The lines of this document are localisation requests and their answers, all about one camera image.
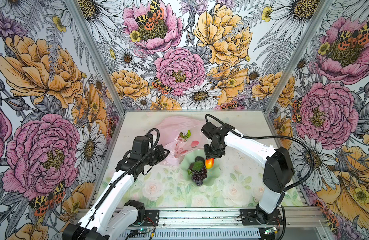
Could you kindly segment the small red tomato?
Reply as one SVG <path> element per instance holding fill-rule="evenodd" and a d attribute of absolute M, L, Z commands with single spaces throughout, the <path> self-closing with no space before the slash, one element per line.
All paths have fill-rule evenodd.
<path fill-rule="evenodd" d="M 206 159 L 204 165 L 206 169 L 212 169 L 214 165 L 214 158 Z"/>

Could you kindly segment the pink plastic bag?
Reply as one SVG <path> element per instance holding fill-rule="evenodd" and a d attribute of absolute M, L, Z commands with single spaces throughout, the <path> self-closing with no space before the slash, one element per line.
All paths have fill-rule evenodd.
<path fill-rule="evenodd" d="M 167 117 L 156 125 L 160 132 L 159 144 L 170 151 L 163 164 L 178 166 L 186 154 L 203 149 L 203 146 L 208 141 L 208 138 L 201 132 L 204 125 L 204 120 L 201 121 L 184 116 Z M 179 133 L 186 133 L 187 130 L 191 131 L 191 137 L 184 141 L 179 137 Z"/>

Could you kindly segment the green bumpy custard apple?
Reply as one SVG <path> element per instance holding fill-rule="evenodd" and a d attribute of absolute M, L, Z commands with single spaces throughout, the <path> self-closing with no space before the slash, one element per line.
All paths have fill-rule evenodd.
<path fill-rule="evenodd" d="M 181 139 L 183 139 L 184 141 L 186 141 L 187 139 L 189 139 L 191 137 L 191 131 L 190 130 L 187 130 L 186 133 L 180 132 L 179 133 L 179 137 Z"/>

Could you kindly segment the dark purple grape bunch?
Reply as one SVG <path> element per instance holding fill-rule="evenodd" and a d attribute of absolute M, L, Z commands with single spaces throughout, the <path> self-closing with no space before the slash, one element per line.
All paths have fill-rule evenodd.
<path fill-rule="evenodd" d="M 207 169 L 203 168 L 201 172 L 194 172 L 191 174 L 191 180 L 197 185 L 203 185 L 204 180 L 207 178 Z"/>

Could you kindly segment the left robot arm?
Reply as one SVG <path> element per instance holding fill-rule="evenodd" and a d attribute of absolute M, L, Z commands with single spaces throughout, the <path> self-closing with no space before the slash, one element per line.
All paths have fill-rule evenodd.
<path fill-rule="evenodd" d="M 119 213 L 115 210 L 145 166 L 153 167 L 169 155 L 169 150 L 158 143 L 159 138 L 158 129 L 153 128 L 133 140 L 131 150 L 118 162 L 110 183 L 91 209 L 76 225 L 65 228 L 64 240 L 115 240 L 130 225 L 144 220 L 145 207 L 139 201 L 128 201 Z"/>

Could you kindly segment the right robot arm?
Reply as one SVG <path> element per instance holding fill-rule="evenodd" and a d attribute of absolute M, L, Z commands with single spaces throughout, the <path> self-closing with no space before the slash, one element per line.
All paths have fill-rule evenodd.
<path fill-rule="evenodd" d="M 260 138 L 245 136 L 229 124 L 217 127 L 207 122 L 201 128 L 201 132 L 209 140 L 209 143 L 203 147 L 207 160 L 223 157 L 225 149 L 230 147 L 248 156 L 262 167 L 264 192 L 254 214 L 248 219 L 261 225 L 269 224 L 295 173 L 288 151 L 283 147 L 266 146 L 257 141 L 272 139 L 274 136 Z"/>

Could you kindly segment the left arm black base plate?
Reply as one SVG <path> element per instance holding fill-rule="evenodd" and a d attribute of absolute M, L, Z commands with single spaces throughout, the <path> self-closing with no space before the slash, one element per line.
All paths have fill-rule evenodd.
<path fill-rule="evenodd" d="M 141 222 L 134 224 L 135 227 L 157 227 L 159 223 L 159 210 L 145 210 Z"/>

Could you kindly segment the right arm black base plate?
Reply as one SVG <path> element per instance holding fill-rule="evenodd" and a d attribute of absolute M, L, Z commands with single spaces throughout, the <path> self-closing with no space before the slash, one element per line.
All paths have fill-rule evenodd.
<path fill-rule="evenodd" d="M 271 214 L 254 208 L 240 209 L 237 220 L 244 226 L 280 226 L 283 224 L 283 217 L 279 209 L 275 209 Z"/>

